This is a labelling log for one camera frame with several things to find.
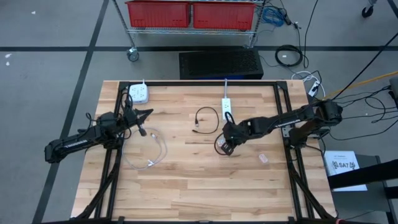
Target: wooden table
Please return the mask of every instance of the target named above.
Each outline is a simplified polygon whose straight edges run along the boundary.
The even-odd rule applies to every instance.
[[[308,103],[302,81],[289,80],[287,84],[293,109]],[[103,83],[96,116],[113,111],[118,85],[116,81]],[[279,129],[237,147],[231,157],[219,156],[213,143],[221,133],[222,120],[214,134],[197,134],[192,129],[195,113],[203,106],[213,107],[222,119],[223,86],[149,86],[149,93],[147,104],[134,107],[154,109],[145,127],[158,129],[169,151],[161,163],[147,170],[133,170],[122,159],[113,219],[125,216],[126,220],[286,221],[295,216]],[[277,114],[272,87],[229,86],[228,97],[237,123]],[[201,110],[198,119],[200,131],[211,131],[216,126],[212,110]],[[126,142],[126,157],[135,166],[145,166],[159,153],[159,146],[149,136],[143,138],[136,133]],[[319,147],[315,140],[308,144]],[[72,217],[81,213],[97,192],[105,153],[102,146],[86,153]],[[260,154],[268,158],[266,164],[259,160]],[[320,153],[304,148],[302,157],[310,190],[335,215]],[[300,201],[306,216],[301,191]]]

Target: red plastic bin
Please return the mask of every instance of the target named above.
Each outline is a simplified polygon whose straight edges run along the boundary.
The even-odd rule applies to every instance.
[[[132,27],[188,27],[189,5],[187,2],[130,1]]]
[[[250,30],[255,6],[252,3],[193,3],[193,27]]]

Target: wheel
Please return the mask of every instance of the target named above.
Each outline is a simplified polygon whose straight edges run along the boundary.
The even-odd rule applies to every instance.
[[[129,59],[130,62],[135,62],[139,59],[139,53],[137,50],[135,51],[131,51],[128,50],[127,51],[127,58]]]
[[[373,14],[373,6],[371,6],[368,11],[366,11],[366,7],[362,9],[362,17],[363,18],[368,18]]]

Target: power strip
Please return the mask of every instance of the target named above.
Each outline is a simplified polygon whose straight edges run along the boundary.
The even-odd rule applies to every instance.
[[[133,104],[148,103],[149,91],[144,80],[142,81],[142,84],[131,85],[129,94],[132,98]]]
[[[229,98],[222,98],[221,99],[221,105],[223,107],[223,120],[226,120],[225,112],[229,112],[230,114],[232,114],[232,112],[231,112],[231,100]]]
[[[308,91],[308,94],[310,95],[310,96],[315,96],[315,94],[318,92],[318,88],[319,88],[319,85],[320,85],[321,83],[319,82],[319,81],[315,81],[315,83],[313,83],[313,85],[312,85],[312,87],[311,87],[311,90],[310,91]]]

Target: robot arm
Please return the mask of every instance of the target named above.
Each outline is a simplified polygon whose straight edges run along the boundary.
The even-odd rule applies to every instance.
[[[231,155],[236,146],[244,144],[247,140],[262,138],[275,128],[307,121],[302,127],[293,128],[289,131],[290,144],[298,146],[300,143],[307,141],[309,134],[319,130],[321,127],[334,126],[340,123],[342,112],[342,107],[331,100],[326,100],[305,105],[297,110],[270,118],[249,118],[239,124],[235,124],[233,118],[228,114],[228,122],[223,127],[225,142],[220,148],[226,155]]]
[[[126,100],[122,116],[117,118],[114,113],[107,112],[96,120],[95,126],[81,130],[79,134],[51,141],[44,150],[45,160],[49,163],[60,162],[68,154],[99,144],[105,149],[117,148],[122,144],[119,135],[135,125],[138,126],[141,136],[145,136],[142,124],[152,112],[153,109],[132,109],[132,103]]]

